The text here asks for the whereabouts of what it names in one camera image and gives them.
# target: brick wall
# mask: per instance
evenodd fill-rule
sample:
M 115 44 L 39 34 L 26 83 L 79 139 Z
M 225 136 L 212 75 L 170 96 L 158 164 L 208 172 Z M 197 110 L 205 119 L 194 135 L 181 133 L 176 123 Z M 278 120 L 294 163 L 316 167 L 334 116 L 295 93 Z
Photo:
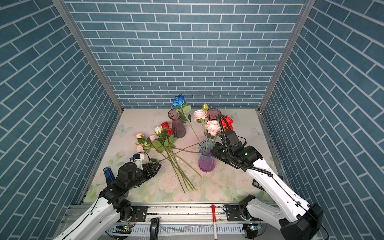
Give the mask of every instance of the brick wall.
M 384 239 L 383 47 L 383 1 L 317 0 L 264 112 L 331 239 Z
M 0 16 L 0 239 L 45 239 L 117 112 L 51 0 L 0 1 Z
M 304 0 L 73 1 L 125 108 L 257 108 Z

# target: robotic arm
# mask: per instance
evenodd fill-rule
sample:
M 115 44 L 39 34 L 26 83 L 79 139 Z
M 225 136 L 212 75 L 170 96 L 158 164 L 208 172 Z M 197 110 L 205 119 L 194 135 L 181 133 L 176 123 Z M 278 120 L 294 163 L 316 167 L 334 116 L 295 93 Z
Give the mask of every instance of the robotic arm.
M 254 179 L 254 186 L 266 191 L 280 208 L 262 203 L 255 196 L 248 195 L 239 203 L 244 219 L 257 217 L 280 229 L 286 240 L 310 240 L 320 229 L 323 210 L 318 204 L 310 205 L 305 199 L 286 185 L 268 166 L 262 155 L 247 142 L 242 144 L 236 133 L 222 129 L 222 144 L 216 143 L 212 154 L 217 159 L 236 169 L 242 169 Z
M 131 202 L 126 199 L 129 190 L 153 178 L 160 168 L 160 164 L 151 162 L 143 164 L 142 170 L 133 162 L 125 163 L 119 168 L 116 180 L 104 188 L 91 207 L 54 240 L 94 240 L 118 220 L 130 221 L 134 212 Z

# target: table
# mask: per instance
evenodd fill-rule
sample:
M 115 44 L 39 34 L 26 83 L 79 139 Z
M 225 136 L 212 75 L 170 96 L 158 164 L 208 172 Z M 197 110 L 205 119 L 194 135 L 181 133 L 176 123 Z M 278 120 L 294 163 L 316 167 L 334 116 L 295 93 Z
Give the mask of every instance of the table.
M 136 153 L 135 143 L 137 139 L 135 136 L 138 132 L 149 137 L 154 134 L 156 126 L 165 121 L 171 122 L 167 115 L 168 111 L 169 109 L 126 109 L 123 111 L 84 202 L 95 201 L 99 193 L 107 186 L 103 168 L 109 166 L 113 174 L 117 176 L 118 168 L 129 162 L 129 158 Z M 256 111 L 254 109 L 221 109 L 221 112 L 232 117 L 236 134 L 246 138 L 248 145 L 256 148 L 269 166 L 277 172 Z M 205 136 L 201 124 L 193 121 L 192 126 L 199 139 L 204 140 Z M 185 124 L 185 127 L 187 134 L 176 141 L 176 147 L 184 148 L 199 142 L 189 124 Z M 198 145 L 187 150 L 198 151 Z M 164 158 L 154 149 L 151 149 L 149 156 L 158 160 Z M 216 159 L 214 170 L 206 173 L 202 172 L 197 165 L 200 154 L 180 152 L 180 157 L 202 176 L 200 178 L 182 160 L 178 160 L 197 190 L 186 190 L 184 194 L 170 162 L 165 160 L 161 162 L 162 167 L 159 173 L 141 187 L 130 190 L 127 199 L 138 203 L 231 203 L 238 202 L 248 194 L 252 194 L 259 200 L 273 201 L 266 192 L 254 187 L 252 185 L 253 178 L 240 169 L 230 167 Z

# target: red flower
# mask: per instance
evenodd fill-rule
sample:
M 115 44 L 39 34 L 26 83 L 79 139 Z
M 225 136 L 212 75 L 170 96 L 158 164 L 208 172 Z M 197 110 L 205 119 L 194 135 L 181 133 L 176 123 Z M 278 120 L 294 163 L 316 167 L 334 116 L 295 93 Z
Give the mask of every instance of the red flower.
M 163 122 L 162 124 L 160 124 L 160 126 L 163 127 L 163 129 L 166 129 L 169 125 L 169 122 Z
M 231 128 L 231 130 L 233 130 L 233 127 L 232 127 L 233 120 L 232 120 L 232 118 L 230 118 L 230 117 L 228 117 L 228 116 L 225 116 L 225 115 L 224 115 L 224 118 L 225 118 L 226 121 L 228 122 L 229 127 Z M 221 119 L 221 123 L 223 124 L 223 127 L 224 127 L 225 129 L 228 129 L 228 126 L 225 124 L 225 122 L 224 122 L 223 119 Z

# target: blue rose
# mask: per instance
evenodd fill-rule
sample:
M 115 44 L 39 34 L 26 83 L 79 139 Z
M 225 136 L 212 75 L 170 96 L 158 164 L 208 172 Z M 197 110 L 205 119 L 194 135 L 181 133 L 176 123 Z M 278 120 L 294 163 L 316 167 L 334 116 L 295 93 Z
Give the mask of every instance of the blue rose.
M 184 101 L 187 99 L 184 99 L 183 94 L 177 95 L 175 98 L 171 99 L 173 101 L 173 106 L 181 106 L 184 104 Z

